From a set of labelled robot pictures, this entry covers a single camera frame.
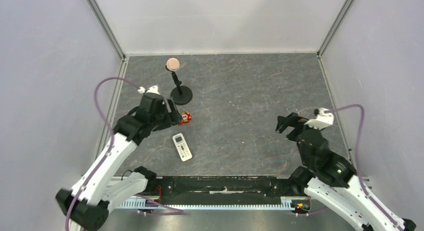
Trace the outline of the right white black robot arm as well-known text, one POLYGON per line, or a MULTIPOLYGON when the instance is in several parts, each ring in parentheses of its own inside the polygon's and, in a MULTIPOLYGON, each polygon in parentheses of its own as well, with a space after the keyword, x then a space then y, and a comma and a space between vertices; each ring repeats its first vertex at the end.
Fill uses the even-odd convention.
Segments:
POLYGON ((302 166, 290 175, 289 190, 305 194, 338 214, 356 231, 414 231, 415 222, 387 208, 359 177, 346 158, 333 152, 322 130, 334 123, 334 115, 317 108, 315 118, 292 112, 278 116, 275 131, 292 131, 286 138, 296 143, 302 166))

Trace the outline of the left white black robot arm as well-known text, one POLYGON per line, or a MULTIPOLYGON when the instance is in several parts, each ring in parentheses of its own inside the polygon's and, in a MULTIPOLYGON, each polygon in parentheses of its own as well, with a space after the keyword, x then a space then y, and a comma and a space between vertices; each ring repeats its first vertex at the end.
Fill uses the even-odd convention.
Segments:
POLYGON ((55 199, 66 217, 86 231, 98 231, 109 214, 123 201, 142 192, 152 195, 155 179, 140 172, 109 187, 124 160, 151 133, 180 124, 182 116, 171 97, 148 92, 139 106, 118 119, 103 151, 88 171, 70 189, 61 188, 55 199))

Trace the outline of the beige remote control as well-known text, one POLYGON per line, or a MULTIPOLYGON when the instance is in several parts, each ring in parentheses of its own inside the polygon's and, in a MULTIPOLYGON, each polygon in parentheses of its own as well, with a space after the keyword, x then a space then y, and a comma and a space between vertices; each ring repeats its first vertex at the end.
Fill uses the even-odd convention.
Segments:
POLYGON ((193 155, 182 133, 178 133, 172 137, 177 153, 182 162, 190 160, 193 155))

